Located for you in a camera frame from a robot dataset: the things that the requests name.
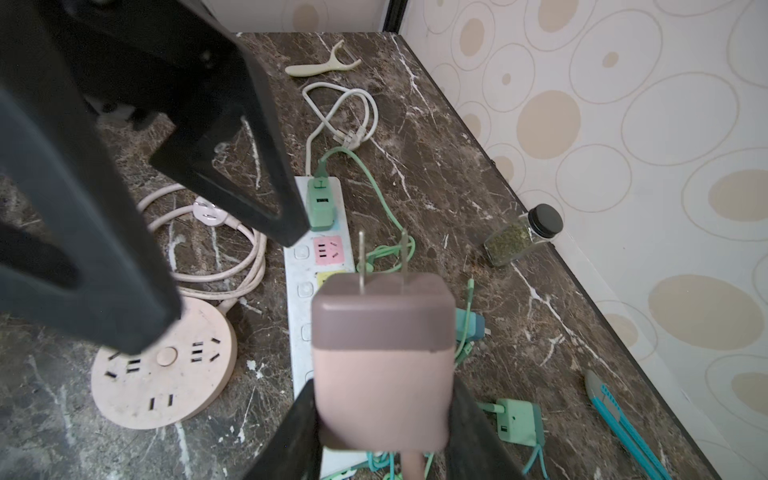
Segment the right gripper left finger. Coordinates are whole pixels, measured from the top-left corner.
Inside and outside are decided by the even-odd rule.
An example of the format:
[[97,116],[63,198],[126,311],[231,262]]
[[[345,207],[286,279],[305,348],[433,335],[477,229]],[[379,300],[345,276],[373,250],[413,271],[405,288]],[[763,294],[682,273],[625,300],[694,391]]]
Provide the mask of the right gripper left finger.
[[243,479],[320,479],[323,446],[314,381],[308,380]]

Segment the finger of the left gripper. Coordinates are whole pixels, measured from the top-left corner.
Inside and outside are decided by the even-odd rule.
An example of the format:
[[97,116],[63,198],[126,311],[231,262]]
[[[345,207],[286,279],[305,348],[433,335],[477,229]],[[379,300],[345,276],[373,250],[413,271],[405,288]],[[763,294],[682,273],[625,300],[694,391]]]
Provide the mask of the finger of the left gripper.
[[[309,230],[281,135],[269,76],[200,1],[62,1],[59,46],[78,88],[162,113],[175,128],[152,167],[282,246]],[[216,147],[249,126],[277,198],[254,199],[213,166]]]
[[1,5],[1,171],[50,241],[1,228],[1,309],[138,354],[181,314],[163,258],[31,1]]

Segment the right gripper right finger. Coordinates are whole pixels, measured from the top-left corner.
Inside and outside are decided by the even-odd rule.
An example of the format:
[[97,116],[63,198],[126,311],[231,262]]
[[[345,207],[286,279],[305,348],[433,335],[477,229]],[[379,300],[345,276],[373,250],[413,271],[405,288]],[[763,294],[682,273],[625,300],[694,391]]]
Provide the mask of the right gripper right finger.
[[520,466],[503,447],[464,383],[455,377],[449,408],[446,478],[523,480]]

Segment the pink charger plug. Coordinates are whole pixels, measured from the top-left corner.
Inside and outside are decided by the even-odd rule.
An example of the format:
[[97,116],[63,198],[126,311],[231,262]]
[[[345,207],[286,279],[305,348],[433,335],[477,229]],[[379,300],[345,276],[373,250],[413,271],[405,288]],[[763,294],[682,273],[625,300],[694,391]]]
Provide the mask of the pink charger plug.
[[334,450],[396,452],[406,479],[446,446],[455,300],[444,280],[408,269],[331,276],[312,300],[319,438]]

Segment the green charger plug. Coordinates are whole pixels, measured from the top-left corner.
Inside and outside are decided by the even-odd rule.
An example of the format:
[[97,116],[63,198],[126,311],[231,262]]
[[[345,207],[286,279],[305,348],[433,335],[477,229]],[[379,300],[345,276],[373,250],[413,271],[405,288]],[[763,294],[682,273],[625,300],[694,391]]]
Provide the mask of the green charger plug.
[[308,181],[306,206],[313,232],[330,230],[335,222],[336,207],[328,177],[311,177]]
[[498,437],[507,443],[536,447],[545,445],[540,406],[524,400],[497,399],[495,403],[478,402],[481,410],[496,416]]

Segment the teal charger plug left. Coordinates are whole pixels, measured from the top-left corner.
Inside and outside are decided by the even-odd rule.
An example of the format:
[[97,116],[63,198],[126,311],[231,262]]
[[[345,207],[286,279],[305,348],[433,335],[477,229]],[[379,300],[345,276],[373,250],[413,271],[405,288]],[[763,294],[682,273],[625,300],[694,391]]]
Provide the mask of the teal charger plug left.
[[460,363],[471,352],[474,342],[482,340],[487,333],[485,318],[473,311],[455,309],[456,350],[454,362]]

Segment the cream vegetable peeler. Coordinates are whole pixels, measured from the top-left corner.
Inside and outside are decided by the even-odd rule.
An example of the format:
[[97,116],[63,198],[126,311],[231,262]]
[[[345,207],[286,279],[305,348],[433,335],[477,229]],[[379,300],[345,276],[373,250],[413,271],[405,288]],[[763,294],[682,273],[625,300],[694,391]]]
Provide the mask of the cream vegetable peeler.
[[330,50],[329,58],[319,64],[299,64],[286,66],[284,72],[292,78],[309,78],[329,72],[346,72],[357,68],[362,64],[360,58],[351,63],[343,63],[337,56],[338,51],[344,46],[345,41],[340,40]]

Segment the teal utility knife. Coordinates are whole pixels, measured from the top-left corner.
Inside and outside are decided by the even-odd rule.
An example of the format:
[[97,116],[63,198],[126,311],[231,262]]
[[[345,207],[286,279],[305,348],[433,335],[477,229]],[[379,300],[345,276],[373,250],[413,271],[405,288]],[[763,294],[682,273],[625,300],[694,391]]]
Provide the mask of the teal utility knife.
[[606,384],[592,370],[585,371],[585,388],[592,405],[646,476],[671,480],[669,472],[628,420]]

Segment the pink round socket hub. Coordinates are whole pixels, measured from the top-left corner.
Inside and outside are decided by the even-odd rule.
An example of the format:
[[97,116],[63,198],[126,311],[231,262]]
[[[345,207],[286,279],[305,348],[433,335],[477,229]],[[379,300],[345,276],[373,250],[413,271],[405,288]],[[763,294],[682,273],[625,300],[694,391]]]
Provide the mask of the pink round socket hub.
[[150,430],[189,419],[224,390],[237,358],[235,332],[213,305],[186,297],[181,318],[138,355],[103,347],[91,393],[109,421]]

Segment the white colourful power strip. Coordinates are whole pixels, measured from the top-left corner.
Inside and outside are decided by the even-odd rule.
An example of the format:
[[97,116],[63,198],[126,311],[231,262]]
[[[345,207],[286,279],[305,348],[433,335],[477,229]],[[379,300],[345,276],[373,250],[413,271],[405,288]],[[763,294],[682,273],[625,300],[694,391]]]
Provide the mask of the white colourful power strip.
[[337,273],[355,270],[341,183],[328,179],[336,209],[333,226],[325,231],[307,232],[296,244],[285,248],[287,318],[293,392],[298,396],[314,376],[312,361],[311,302],[322,284]]

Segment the glass spice jar black lid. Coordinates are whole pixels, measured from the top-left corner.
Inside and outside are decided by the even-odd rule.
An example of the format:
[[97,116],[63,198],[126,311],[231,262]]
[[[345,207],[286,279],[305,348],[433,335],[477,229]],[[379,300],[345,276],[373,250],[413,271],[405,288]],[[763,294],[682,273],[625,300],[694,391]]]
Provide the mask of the glass spice jar black lid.
[[563,230],[563,219],[551,205],[541,203],[493,233],[483,244],[494,267],[511,263],[542,243],[548,243]]

